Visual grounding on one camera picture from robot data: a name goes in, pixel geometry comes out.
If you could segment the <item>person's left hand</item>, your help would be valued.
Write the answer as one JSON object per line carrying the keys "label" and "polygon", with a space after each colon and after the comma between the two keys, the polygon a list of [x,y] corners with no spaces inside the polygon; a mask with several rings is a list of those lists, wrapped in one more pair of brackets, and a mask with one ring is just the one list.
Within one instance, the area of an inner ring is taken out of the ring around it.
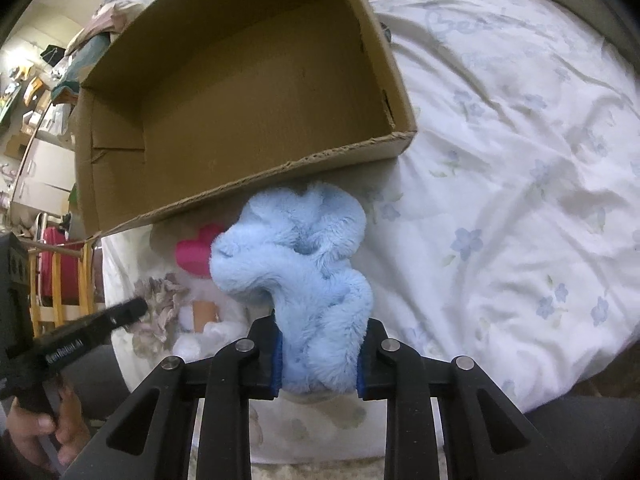
{"label": "person's left hand", "polygon": [[[58,419],[46,413],[25,410],[14,399],[8,415],[8,430],[17,452],[29,463],[50,472],[57,472],[56,465],[68,466],[91,439],[88,426],[82,418],[80,400],[69,385],[58,390],[60,412]],[[40,439],[53,436],[58,441],[58,457],[51,460]]]}

